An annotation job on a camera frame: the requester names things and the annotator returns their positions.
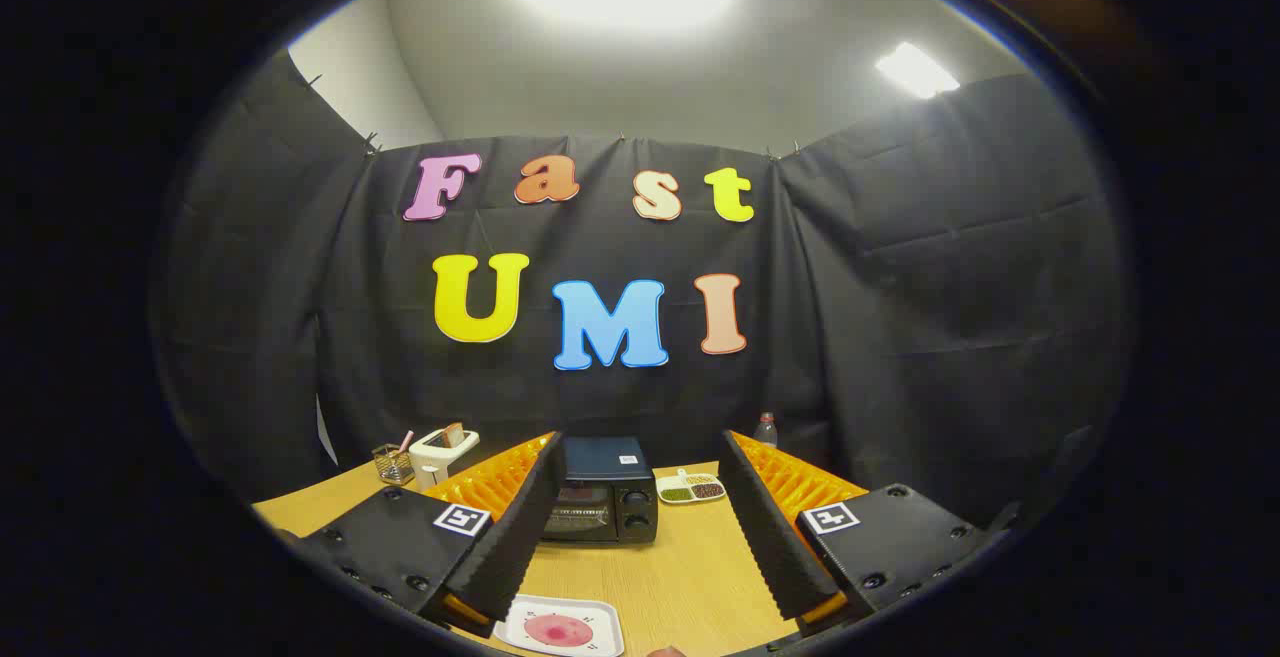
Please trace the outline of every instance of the white plate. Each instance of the white plate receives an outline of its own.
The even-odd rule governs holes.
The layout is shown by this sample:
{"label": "white plate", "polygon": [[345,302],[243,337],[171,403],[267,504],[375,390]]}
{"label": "white plate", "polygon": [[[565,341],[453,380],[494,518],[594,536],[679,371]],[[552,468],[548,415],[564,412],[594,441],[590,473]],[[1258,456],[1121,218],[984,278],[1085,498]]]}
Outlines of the white plate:
{"label": "white plate", "polygon": [[[703,478],[698,484],[714,484],[721,488],[721,493],[714,497],[698,497],[694,494],[694,484],[690,483],[689,478]],[[710,499],[718,499],[724,497],[724,483],[717,478],[717,475],[707,473],[689,474],[681,467],[672,476],[658,478],[654,484],[654,489],[658,492],[658,499],[662,499],[667,505],[689,505],[690,502],[708,502]],[[663,492],[668,489],[687,489],[689,499],[667,499],[662,496]]]}
{"label": "white plate", "polygon": [[[554,647],[538,642],[525,633],[524,625],[526,620],[541,615],[563,615],[586,622],[591,629],[591,640],[577,647]],[[591,599],[517,594],[507,612],[507,620],[493,626],[493,635],[512,647],[563,657],[618,657],[623,651],[618,611],[612,604]]]}

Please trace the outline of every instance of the pink brush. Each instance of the pink brush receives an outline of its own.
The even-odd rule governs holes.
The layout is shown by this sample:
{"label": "pink brush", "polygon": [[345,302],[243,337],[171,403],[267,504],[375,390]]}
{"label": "pink brush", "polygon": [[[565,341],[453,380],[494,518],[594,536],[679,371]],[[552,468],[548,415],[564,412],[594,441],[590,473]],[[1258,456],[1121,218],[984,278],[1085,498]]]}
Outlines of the pink brush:
{"label": "pink brush", "polygon": [[396,451],[396,452],[397,452],[397,455],[399,455],[401,452],[403,452],[404,450],[407,450],[407,448],[408,448],[408,441],[410,441],[410,439],[413,439],[413,430],[408,430],[408,432],[407,432],[407,433],[404,434],[404,442],[401,442],[401,446],[399,446],[399,448],[398,448],[398,450]]}

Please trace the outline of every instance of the plastic bottle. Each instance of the plastic bottle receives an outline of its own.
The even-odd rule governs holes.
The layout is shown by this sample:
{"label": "plastic bottle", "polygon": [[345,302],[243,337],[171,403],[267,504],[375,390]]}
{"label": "plastic bottle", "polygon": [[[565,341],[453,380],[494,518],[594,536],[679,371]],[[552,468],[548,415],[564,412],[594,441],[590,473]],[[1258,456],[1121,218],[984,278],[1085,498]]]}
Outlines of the plastic bottle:
{"label": "plastic bottle", "polygon": [[778,446],[778,426],[773,424],[773,412],[760,415],[760,425],[755,428],[755,434],[751,437],[769,447]]}

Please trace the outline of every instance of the ceiling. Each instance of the ceiling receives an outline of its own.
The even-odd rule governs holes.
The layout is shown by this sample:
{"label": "ceiling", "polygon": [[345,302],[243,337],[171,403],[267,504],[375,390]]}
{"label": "ceiling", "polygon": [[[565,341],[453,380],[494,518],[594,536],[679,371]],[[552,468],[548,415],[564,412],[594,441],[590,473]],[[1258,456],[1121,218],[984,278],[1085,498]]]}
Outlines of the ceiling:
{"label": "ceiling", "polygon": [[961,85],[1025,72],[941,0],[731,0],[695,28],[589,26],[526,0],[388,0],[445,138],[650,137],[773,154],[914,100],[874,68],[909,41]]}

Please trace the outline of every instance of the metal utensil holder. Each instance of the metal utensil holder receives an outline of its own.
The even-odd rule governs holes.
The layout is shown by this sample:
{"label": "metal utensil holder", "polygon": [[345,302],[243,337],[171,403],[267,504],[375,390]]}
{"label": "metal utensil holder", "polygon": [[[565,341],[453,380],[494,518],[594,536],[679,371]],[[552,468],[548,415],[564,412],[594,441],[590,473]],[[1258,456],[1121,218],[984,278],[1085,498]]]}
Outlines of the metal utensil holder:
{"label": "metal utensil holder", "polygon": [[399,444],[383,444],[374,450],[374,467],[378,479],[387,484],[403,487],[413,479],[413,465],[408,460],[408,450],[399,452]]}

